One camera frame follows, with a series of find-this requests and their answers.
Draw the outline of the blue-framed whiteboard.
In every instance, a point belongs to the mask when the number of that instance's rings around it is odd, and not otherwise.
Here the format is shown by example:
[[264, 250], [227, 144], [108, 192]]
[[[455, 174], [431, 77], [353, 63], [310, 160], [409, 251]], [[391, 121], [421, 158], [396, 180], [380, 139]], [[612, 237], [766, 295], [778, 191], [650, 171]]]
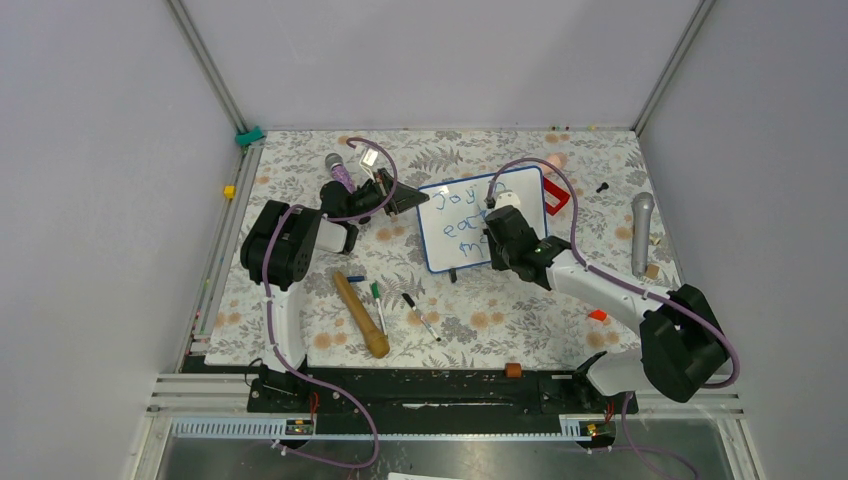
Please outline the blue-framed whiteboard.
[[[490, 262], [484, 234], [485, 204], [492, 173], [423, 186], [430, 199], [417, 207], [425, 263], [434, 274]], [[494, 192], [510, 192], [537, 236], [548, 235], [543, 175], [539, 167], [513, 168], [497, 177]]]

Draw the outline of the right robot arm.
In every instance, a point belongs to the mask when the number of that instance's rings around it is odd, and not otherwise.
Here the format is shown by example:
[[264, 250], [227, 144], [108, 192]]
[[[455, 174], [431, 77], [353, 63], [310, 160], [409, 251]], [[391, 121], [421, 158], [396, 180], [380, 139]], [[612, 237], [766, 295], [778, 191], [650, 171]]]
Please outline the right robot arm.
[[577, 298], [611, 315], [638, 335], [640, 345], [599, 353], [576, 370], [575, 402], [597, 412], [613, 396], [652, 388], [688, 402], [738, 356], [721, 331], [704, 294], [684, 284], [664, 290], [585, 259], [572, 240], [540, 238], [521, 211], [503, 206], [485, 218], [491, 264], [520, 280]]

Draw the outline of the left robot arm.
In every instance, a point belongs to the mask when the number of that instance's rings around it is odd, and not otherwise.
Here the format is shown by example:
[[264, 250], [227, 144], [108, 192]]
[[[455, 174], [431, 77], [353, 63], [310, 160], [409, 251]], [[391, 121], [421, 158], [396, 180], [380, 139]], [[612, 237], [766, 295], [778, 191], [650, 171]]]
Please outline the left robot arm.
[[267, 356], [277, 371], [299, 369], [306, 361], [300, 313], [305, 299], [298, 286], [317, 251], [347, 255], [357, 242], [359, 226], [377, 212], [396, 216], [430, 200], [430, 196], [396, 180], [385, 168], [359, 187], [340, 180], [324, 184], [318, 209], [270, 200], [261, 210], [240, 251], [240, 263], [264, 289], [271, 308], [265, 321]]

